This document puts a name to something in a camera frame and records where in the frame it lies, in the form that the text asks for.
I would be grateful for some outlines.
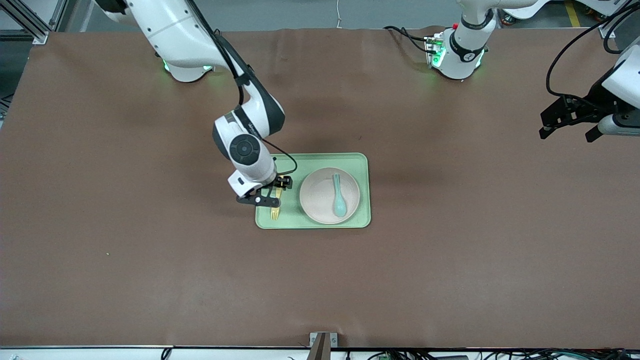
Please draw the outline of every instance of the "black cable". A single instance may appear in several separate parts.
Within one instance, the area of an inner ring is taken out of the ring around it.
[[[433,50],[427,50],[427,49],[422,48],[420,45],[418,45],[418,43],[415,42],[416,40],[421,41],[421,42],[425,42],[425,40],[423,38],[415,37],[415,36],[409,34],[409,32],[407,32],[407,30],[405,28],[398,29],[395,26],[385,26],[383,29],[397,31],[402,36],[404,36],[407,39],[409,39],[411,41],[411,43],[413,44],[413,46],[415,46],[416,48],[420,49],[420,51],[422,51],[423,53],[428,53],[428,54],[435,54],[436,53]]]
[[[420,350],[412,350],[412,351],[409,351],[409,354],[410,354],[411,356],[413,356],[413,358],[414,358],[415,360],[428,360],[428,359],[427,359],[427,356],[431,356],[431,355],[429,355],[429,353],[427,353],[426,351],[425,351],[424,353],[422,353]]]
[[[169,358],[169,356],[171,355],[171,351],[173,349],[168,347],[164,350],[162,350],[162,355],[160,355],[160,360],[167,360]]]
[[[508,354],[509,358],[522,357],[522,360],[558,360],[561,356],[577,356],[580,358],[586,358],[591,360],[620,360],[625,357],[628,352],[624,349],[611,349],[604,352],[595,352],[588,350],[572,350],[572,349],[560,349],[560,348],[546,348],[532,351],[499,351],[495,354]]]
[[[629,10],[629,12],[625,13],[624,15],[622,15],[616,22],[613,23],[613,25],[611,26],[609,31],[607,31],[607,36],[604,37],[603,45],[604,45],[604,50],[606,52],[608,52],[609,54],[621,54],[622,53],[622,50],[613,50],[613,49],[611,49],[609,47],[609,39],[611,38],[611,34],[613,34],[613,30],[615,28],[617,28],[618,25],[620,25],[620,23],[623,22],[623,20],[625,20],[631,14],[633,14],[634,12],[638,11],[638,9],[640,9],[640,3],[636,4],[635,6],[636,6],[635,9]]]
[[[598,22],[597,24],[591,26],[590,28],[584,30],[582,33],[580,33],[578,36],[576,36],[575,38],[573,38],[573,40],[571,40],[568,44],[566,44],[564,46],[564,48],[562,50],[560,50],[560,53],[558,53],[558,55],[556,56],[556,58],[554,59],[554,61],[551,63],[551,66],[549,66],[549,70],[547,71],[547,78],[545,81],[545,85],[547,87],[547,92],[550,93],[551,95],[554,96],[558,96],[558,97],[563,97],[563,96],[568,96],[571,97],[573,99],[579,100],[584,102],[585,104],[592,106],[596,109],[599,109],[601,111],[603,111],[603,109],[601,109],[599,106],[596,106],[595,104],[579,97],[579,96],[575,96],[575,95],[571,95],[571,94],[562,94],[556,91],[553,91],[551,89],[551,74],[553,73],[554,68],[556,67],[556,64],[558,63],[558,61],[560,60],[560,58],[562,57],[562,55],[564,55],[564,53],[569,50],[569,48],[575,44],[578,40],[580,40],[582,37],[584,37],[584,35],[587,35],[588,33],[592,32],[594,29],[596,29],[597,27],[599,27],[602,24],[605,24],[607,22],[610,22],[613,18],[620,16],[623,13],[626,13],[627,11],[636,11],[637,8],[640,7],[640,4],[633,4],[633,5],[628,5],[625,6],[624,8],[618,10],[616,13],[611,15],[611,18],[609,19],[605,19],[603,21]]]
[[[417,350],[417,352],[418,352],[418,354],[420,354],[420,356],[421,356],[423,359],[427,359],[427,360],[437,360],[437,358],[436,358],[435,356],[433,356],[433,355],[429,354],[429,352],[428,352],[427,350],[424,350],[424,351]]]
[[[406,354],[403,354],[396,349],[388,348],[386,349],[386,351],[387,354],[389,354],[389,356],[391,357],[391,360],[411,360]]]
[[[229,56],[227,50],[225,50],[225,47],[222,45],[222,43],[218,39],[218,36],[221,36],[220,35],[220,29],[216,29],[215,31],[212,30],[211,27],[209,26],[209,23],[204,19],[204,16],[200,12],[200,9],[193,2],[193,0],[187,0],[187,2],[189,3],[189,5],[191,5],[191,9],[195,13],[196,17],[198,18],[198,20],[200,21],[202,26],[204,26],[204,29],[206,30],[207,34],[209,34],[209,37],[211,38],[213,43],[218,48],[218,51],[222,55],[222,58],[225,60],[225,63],[227,63],[227,66],[229,67],[229,70],[231,70],[231,74],[233,75],[234,79],[237,79],[239,76],[238,76],[236,67],[234,66],[233,62],[231,61],[231,57]],[[242,105],[244,103],[244,90],[242,89],[242,86],[240,86],[240,85],[238,85],[238,93],[239,93],[238,94],[239,95],[238,104]]]
[[[495,354],[498,354],[497,352],[492,352],[491,354],[487,355],[486,357],[483,358],[483,360],[489,360],[489,358]]]
[[[263,142],[268,143],[269,145],[271,145],[272,148],[276,149],[277,151],[280,151],[282,154],[285,154],[289,159],[291,159],[291,161],[293,161],[294,163],[294,168],[293,170],[289,170],[289,171],[285,171],[285,172],[279,172],[278,175],[282,176],[282,175],[289,175],[291,173],[293,173],[294,171],[296,171],[298,169],[298,162],[293,158],[293,156],[289,155],[289,153],[287,153],[286,151],[282,150],[281,148],[273,145],[269,140],[267,139],[262,139]]]
[[[386,354],[386,352],[378,352],[375,355],[369,356],[369,358],[367,360],[373,360],[374,357],[378,357],[378,356],[384,355],[384,354]]]
[[[638,4],[634,4],[634,5],[630,5],[630,6],[625,6],[624,8],[620,9],[619,11],[617,11],[616,13],[611,15],[611,19],[619,16],[622,13],[625,13],[637,6],[640,6]],[[573,38],[573,40],[571,40],[569,42],[569,44],[566,44],[564,46],[564,48],[562,50],[560,50],[560,53],[558,53],[558,55],[556,56],[556,58],[554,59],[554,61],[551,63],[551,66],[549,67],[549,70],[547,71],[547,81],[546,81],[546,86],[547,86],[547,91],[551,94],[551,95],[555,95],[555,96],[563,96],[563,95],[567,95],[567,94],[561,94],[559,92],[555,92],[551,89],[551,73],[553,72],[554,68],[556,67],[556,64],[558,63],[558,61],[560,60],[560,58],[562,57],[562,55],[564,55],[564,53],[569,50],[569,48],[575,44],[578,40],[580,40],[584,35],[587,35],[588,33],[592,32],[594,29],[596,29],[597,27],[599,27],[600,25],[611,21],[610,19],[605,19],[603,21],[600,21],[599,23],[591,26],[590,28],[588,28],[587,30],[584,30],[582,33],[580,33],[578,36],[576,36],[575,38]]]

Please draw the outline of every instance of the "gray floor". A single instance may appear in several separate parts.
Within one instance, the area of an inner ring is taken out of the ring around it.
[[[387,25],[424,28],[451,25],[460,19],[460,8],[451,0],[340,0],[340,26],[345,29],[380,29]],[[222,31],[335,28],[336,0],[199,0],[209,24]],[[81,0],[68,31],[130,31],[111,22],[97,6]]]
[[[460,8],[452,0],[339,0],[340,25],[346,29],[379,29],[386,25],[409,29],[429,25],[451,25],[460,19]],[[222,31],[260,31],[282,28],[334,28],[337,25],[336,0],[196,0],[207,21]],[[595,23],[575,3],[581,26]],[[68,9],[64,31],[139,31],[110,21],[90,0],[77,0]],[[512,28],[570,27],[562,1],[549,3],[529,20],[519,20]],[[619,30],[618,43],[625,47],[640,35],[640,12]],[[14,93],[27,61],[31,44],[0,42],[0,97]]]

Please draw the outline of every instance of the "white cable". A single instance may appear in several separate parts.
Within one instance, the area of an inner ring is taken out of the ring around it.
[[[342,29],[342,27],[340,26],[340,21],[342,21],[342,19],[340,18],[340,0],[336,0],[335,2],[335,11],[338,12],[338,24],[335,26],[335,28]]]

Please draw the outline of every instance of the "round bowl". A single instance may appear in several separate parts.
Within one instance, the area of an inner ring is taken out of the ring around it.
[[[340,192],[347,204],[347,213],[338,217],[333,213],[335,190],[333,175],[340,175]],[[360,204],[360,187],[348,172],[339,168],[321,168],[309,174],[300,186],[302,210],[312,220],[325,225],[335,225],[348,220]]]

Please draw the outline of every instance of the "teal spoon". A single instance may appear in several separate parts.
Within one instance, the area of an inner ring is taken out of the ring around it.
[[[333,213],[341,218],[347,215],[347,204],[344,202],[340,192],[340,174],[333,175],[333,187],[335,188],[335,200],[333,202]]]

